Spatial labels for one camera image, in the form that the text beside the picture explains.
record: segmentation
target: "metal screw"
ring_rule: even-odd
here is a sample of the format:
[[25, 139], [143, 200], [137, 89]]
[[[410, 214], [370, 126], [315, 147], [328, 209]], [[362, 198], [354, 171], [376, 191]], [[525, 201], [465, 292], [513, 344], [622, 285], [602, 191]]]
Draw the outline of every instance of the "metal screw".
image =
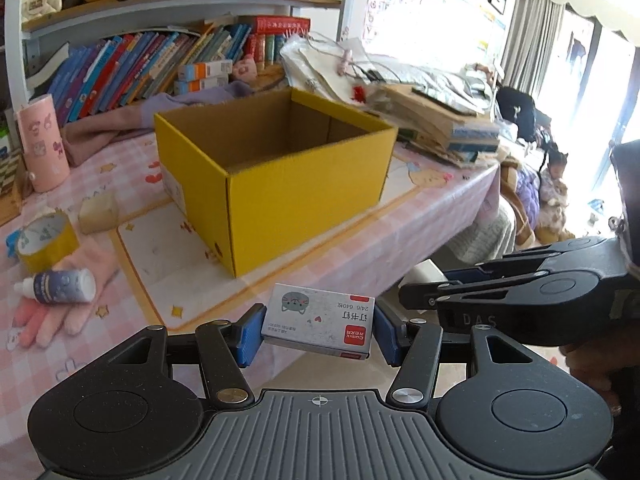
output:
[[391, 397], [401, 404], [415, 404], [424, 399], [422, 392], [415, 388], [399, 388], [391, 394]]
[[216, 397], [225, 404], [239, 404], [245, 402], [249, 398], [249, 394], [242, 388], [225, 388], [220, 390]]

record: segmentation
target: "curtain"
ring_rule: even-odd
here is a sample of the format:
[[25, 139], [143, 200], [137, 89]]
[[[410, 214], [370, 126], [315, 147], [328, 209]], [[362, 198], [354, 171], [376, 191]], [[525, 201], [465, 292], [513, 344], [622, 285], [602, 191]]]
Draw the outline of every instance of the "curtain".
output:
[[551, 0], [516, 0], [502, 57], [506, 86], [538, 97], [563, 13]]

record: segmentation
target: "child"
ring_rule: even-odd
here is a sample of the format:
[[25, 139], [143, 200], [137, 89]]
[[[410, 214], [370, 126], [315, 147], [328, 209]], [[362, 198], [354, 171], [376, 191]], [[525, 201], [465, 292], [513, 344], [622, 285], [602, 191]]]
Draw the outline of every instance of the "child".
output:
[[568, 189], [562, 176], [568, 160], [568, 153], [549, 151], [549, 163], [540, 175], [540, 216], [535, 229], [536, 237], [542, 244], [552, 244], [575, 238], [567, 231], [565, 210], [569, 205]]

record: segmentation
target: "small bottle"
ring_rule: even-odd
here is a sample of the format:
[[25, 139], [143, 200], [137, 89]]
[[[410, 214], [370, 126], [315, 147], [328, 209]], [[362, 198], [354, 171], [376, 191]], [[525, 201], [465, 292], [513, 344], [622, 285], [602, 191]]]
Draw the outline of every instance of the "small bottle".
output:
[[42, 304], [91, 303], [95, 278], [89, 269], [47, 270], [15, 283], [14, 290]]

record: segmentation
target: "sponge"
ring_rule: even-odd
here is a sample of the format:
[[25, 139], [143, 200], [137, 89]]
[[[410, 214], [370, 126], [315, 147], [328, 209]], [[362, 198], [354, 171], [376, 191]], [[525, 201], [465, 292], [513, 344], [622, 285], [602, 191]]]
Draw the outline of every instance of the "sponge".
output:
[[82, 234], [107, 231], [118, 225], [118, 202], [113, 191], [82, 201], [78, 223]]

